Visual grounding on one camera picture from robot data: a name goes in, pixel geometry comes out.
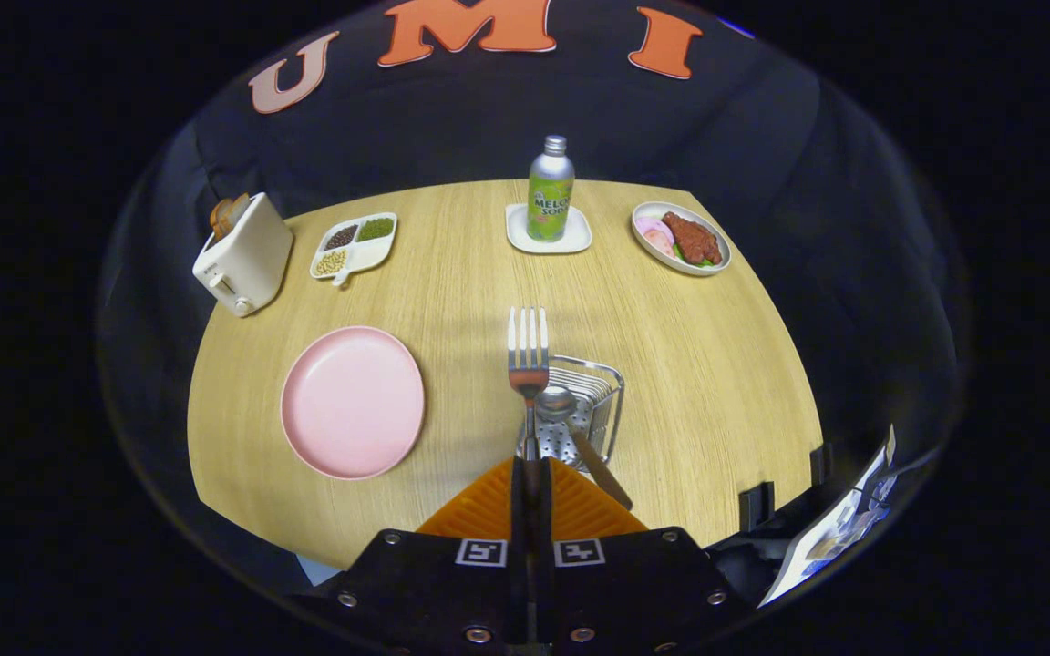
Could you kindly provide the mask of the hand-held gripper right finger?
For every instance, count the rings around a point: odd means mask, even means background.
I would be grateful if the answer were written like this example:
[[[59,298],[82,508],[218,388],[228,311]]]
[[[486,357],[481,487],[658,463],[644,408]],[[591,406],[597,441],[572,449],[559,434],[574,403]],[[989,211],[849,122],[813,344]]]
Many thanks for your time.
[[[570,466],[542,464],[539,622],[550,653],[686,655],[747,623],[753,606],[682,528],[649,530]]]

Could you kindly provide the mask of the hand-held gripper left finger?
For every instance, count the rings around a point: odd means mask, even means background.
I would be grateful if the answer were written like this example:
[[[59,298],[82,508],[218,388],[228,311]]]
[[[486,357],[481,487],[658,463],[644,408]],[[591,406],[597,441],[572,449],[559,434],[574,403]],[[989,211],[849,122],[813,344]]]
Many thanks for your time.
[[[510,457],[443,507],[446,519],[491,509],[494,536],[380,530],[349,569],[289,601],[387,653],[509,655],[528,642],[521,474]]]

